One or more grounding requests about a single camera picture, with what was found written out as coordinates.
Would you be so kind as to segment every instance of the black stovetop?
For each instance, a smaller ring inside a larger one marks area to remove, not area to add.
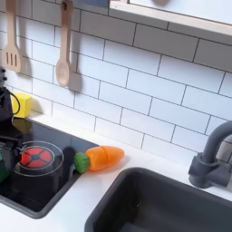
[[[23,133],[26,149],[0,184],[0,202],[42,218],[80,177],[73,166],[75,153],[97,145],[29,120],[15,119],[14,126]]]

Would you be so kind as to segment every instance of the dark gray sink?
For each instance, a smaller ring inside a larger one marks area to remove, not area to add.
[[[147,169],[126,169],[85,232],[231,232],[232,203]]]

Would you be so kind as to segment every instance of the wooden spatula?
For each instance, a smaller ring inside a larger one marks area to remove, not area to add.
[[[7,15],[7,46],[4,49],[4,66],[19,73],[22,65],[22,54],[16,41],[15,0],[5,0]]]
[[[62,87],[66,87],[72,73],[69,61],[71,22],[73,12],[73,2],[64,0],[61,3],[62,8],[62,29],[61,29],[61,57],[56,64],[56,78]]]

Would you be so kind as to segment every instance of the white cabinet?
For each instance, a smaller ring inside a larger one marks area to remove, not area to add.
[[[110,9],[232,36],[232,0],[111,0]]]
[[[232,24],[232,0],[130,0],[130,4]]]

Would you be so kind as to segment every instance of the white countertop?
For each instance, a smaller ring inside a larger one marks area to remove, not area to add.
[[[42,219],[29,218],[14,209],[0,204],[1,231],[83,232],[86,219],[92,213],[111,183],[122,170],[131,167],[150,169],[189,185],[189,167],[182,164],[133,148],[94,132],[74,127],[71,124],[55,120],[46,115],[32,112],[30,118],[57,130],[100,145],[120,147],[125,150],[126,157],[118,166],[101,172],[87,172],[81,175],[50,213]],[[232,192],[229,189],[211,187],[206,191],[232,201]]]

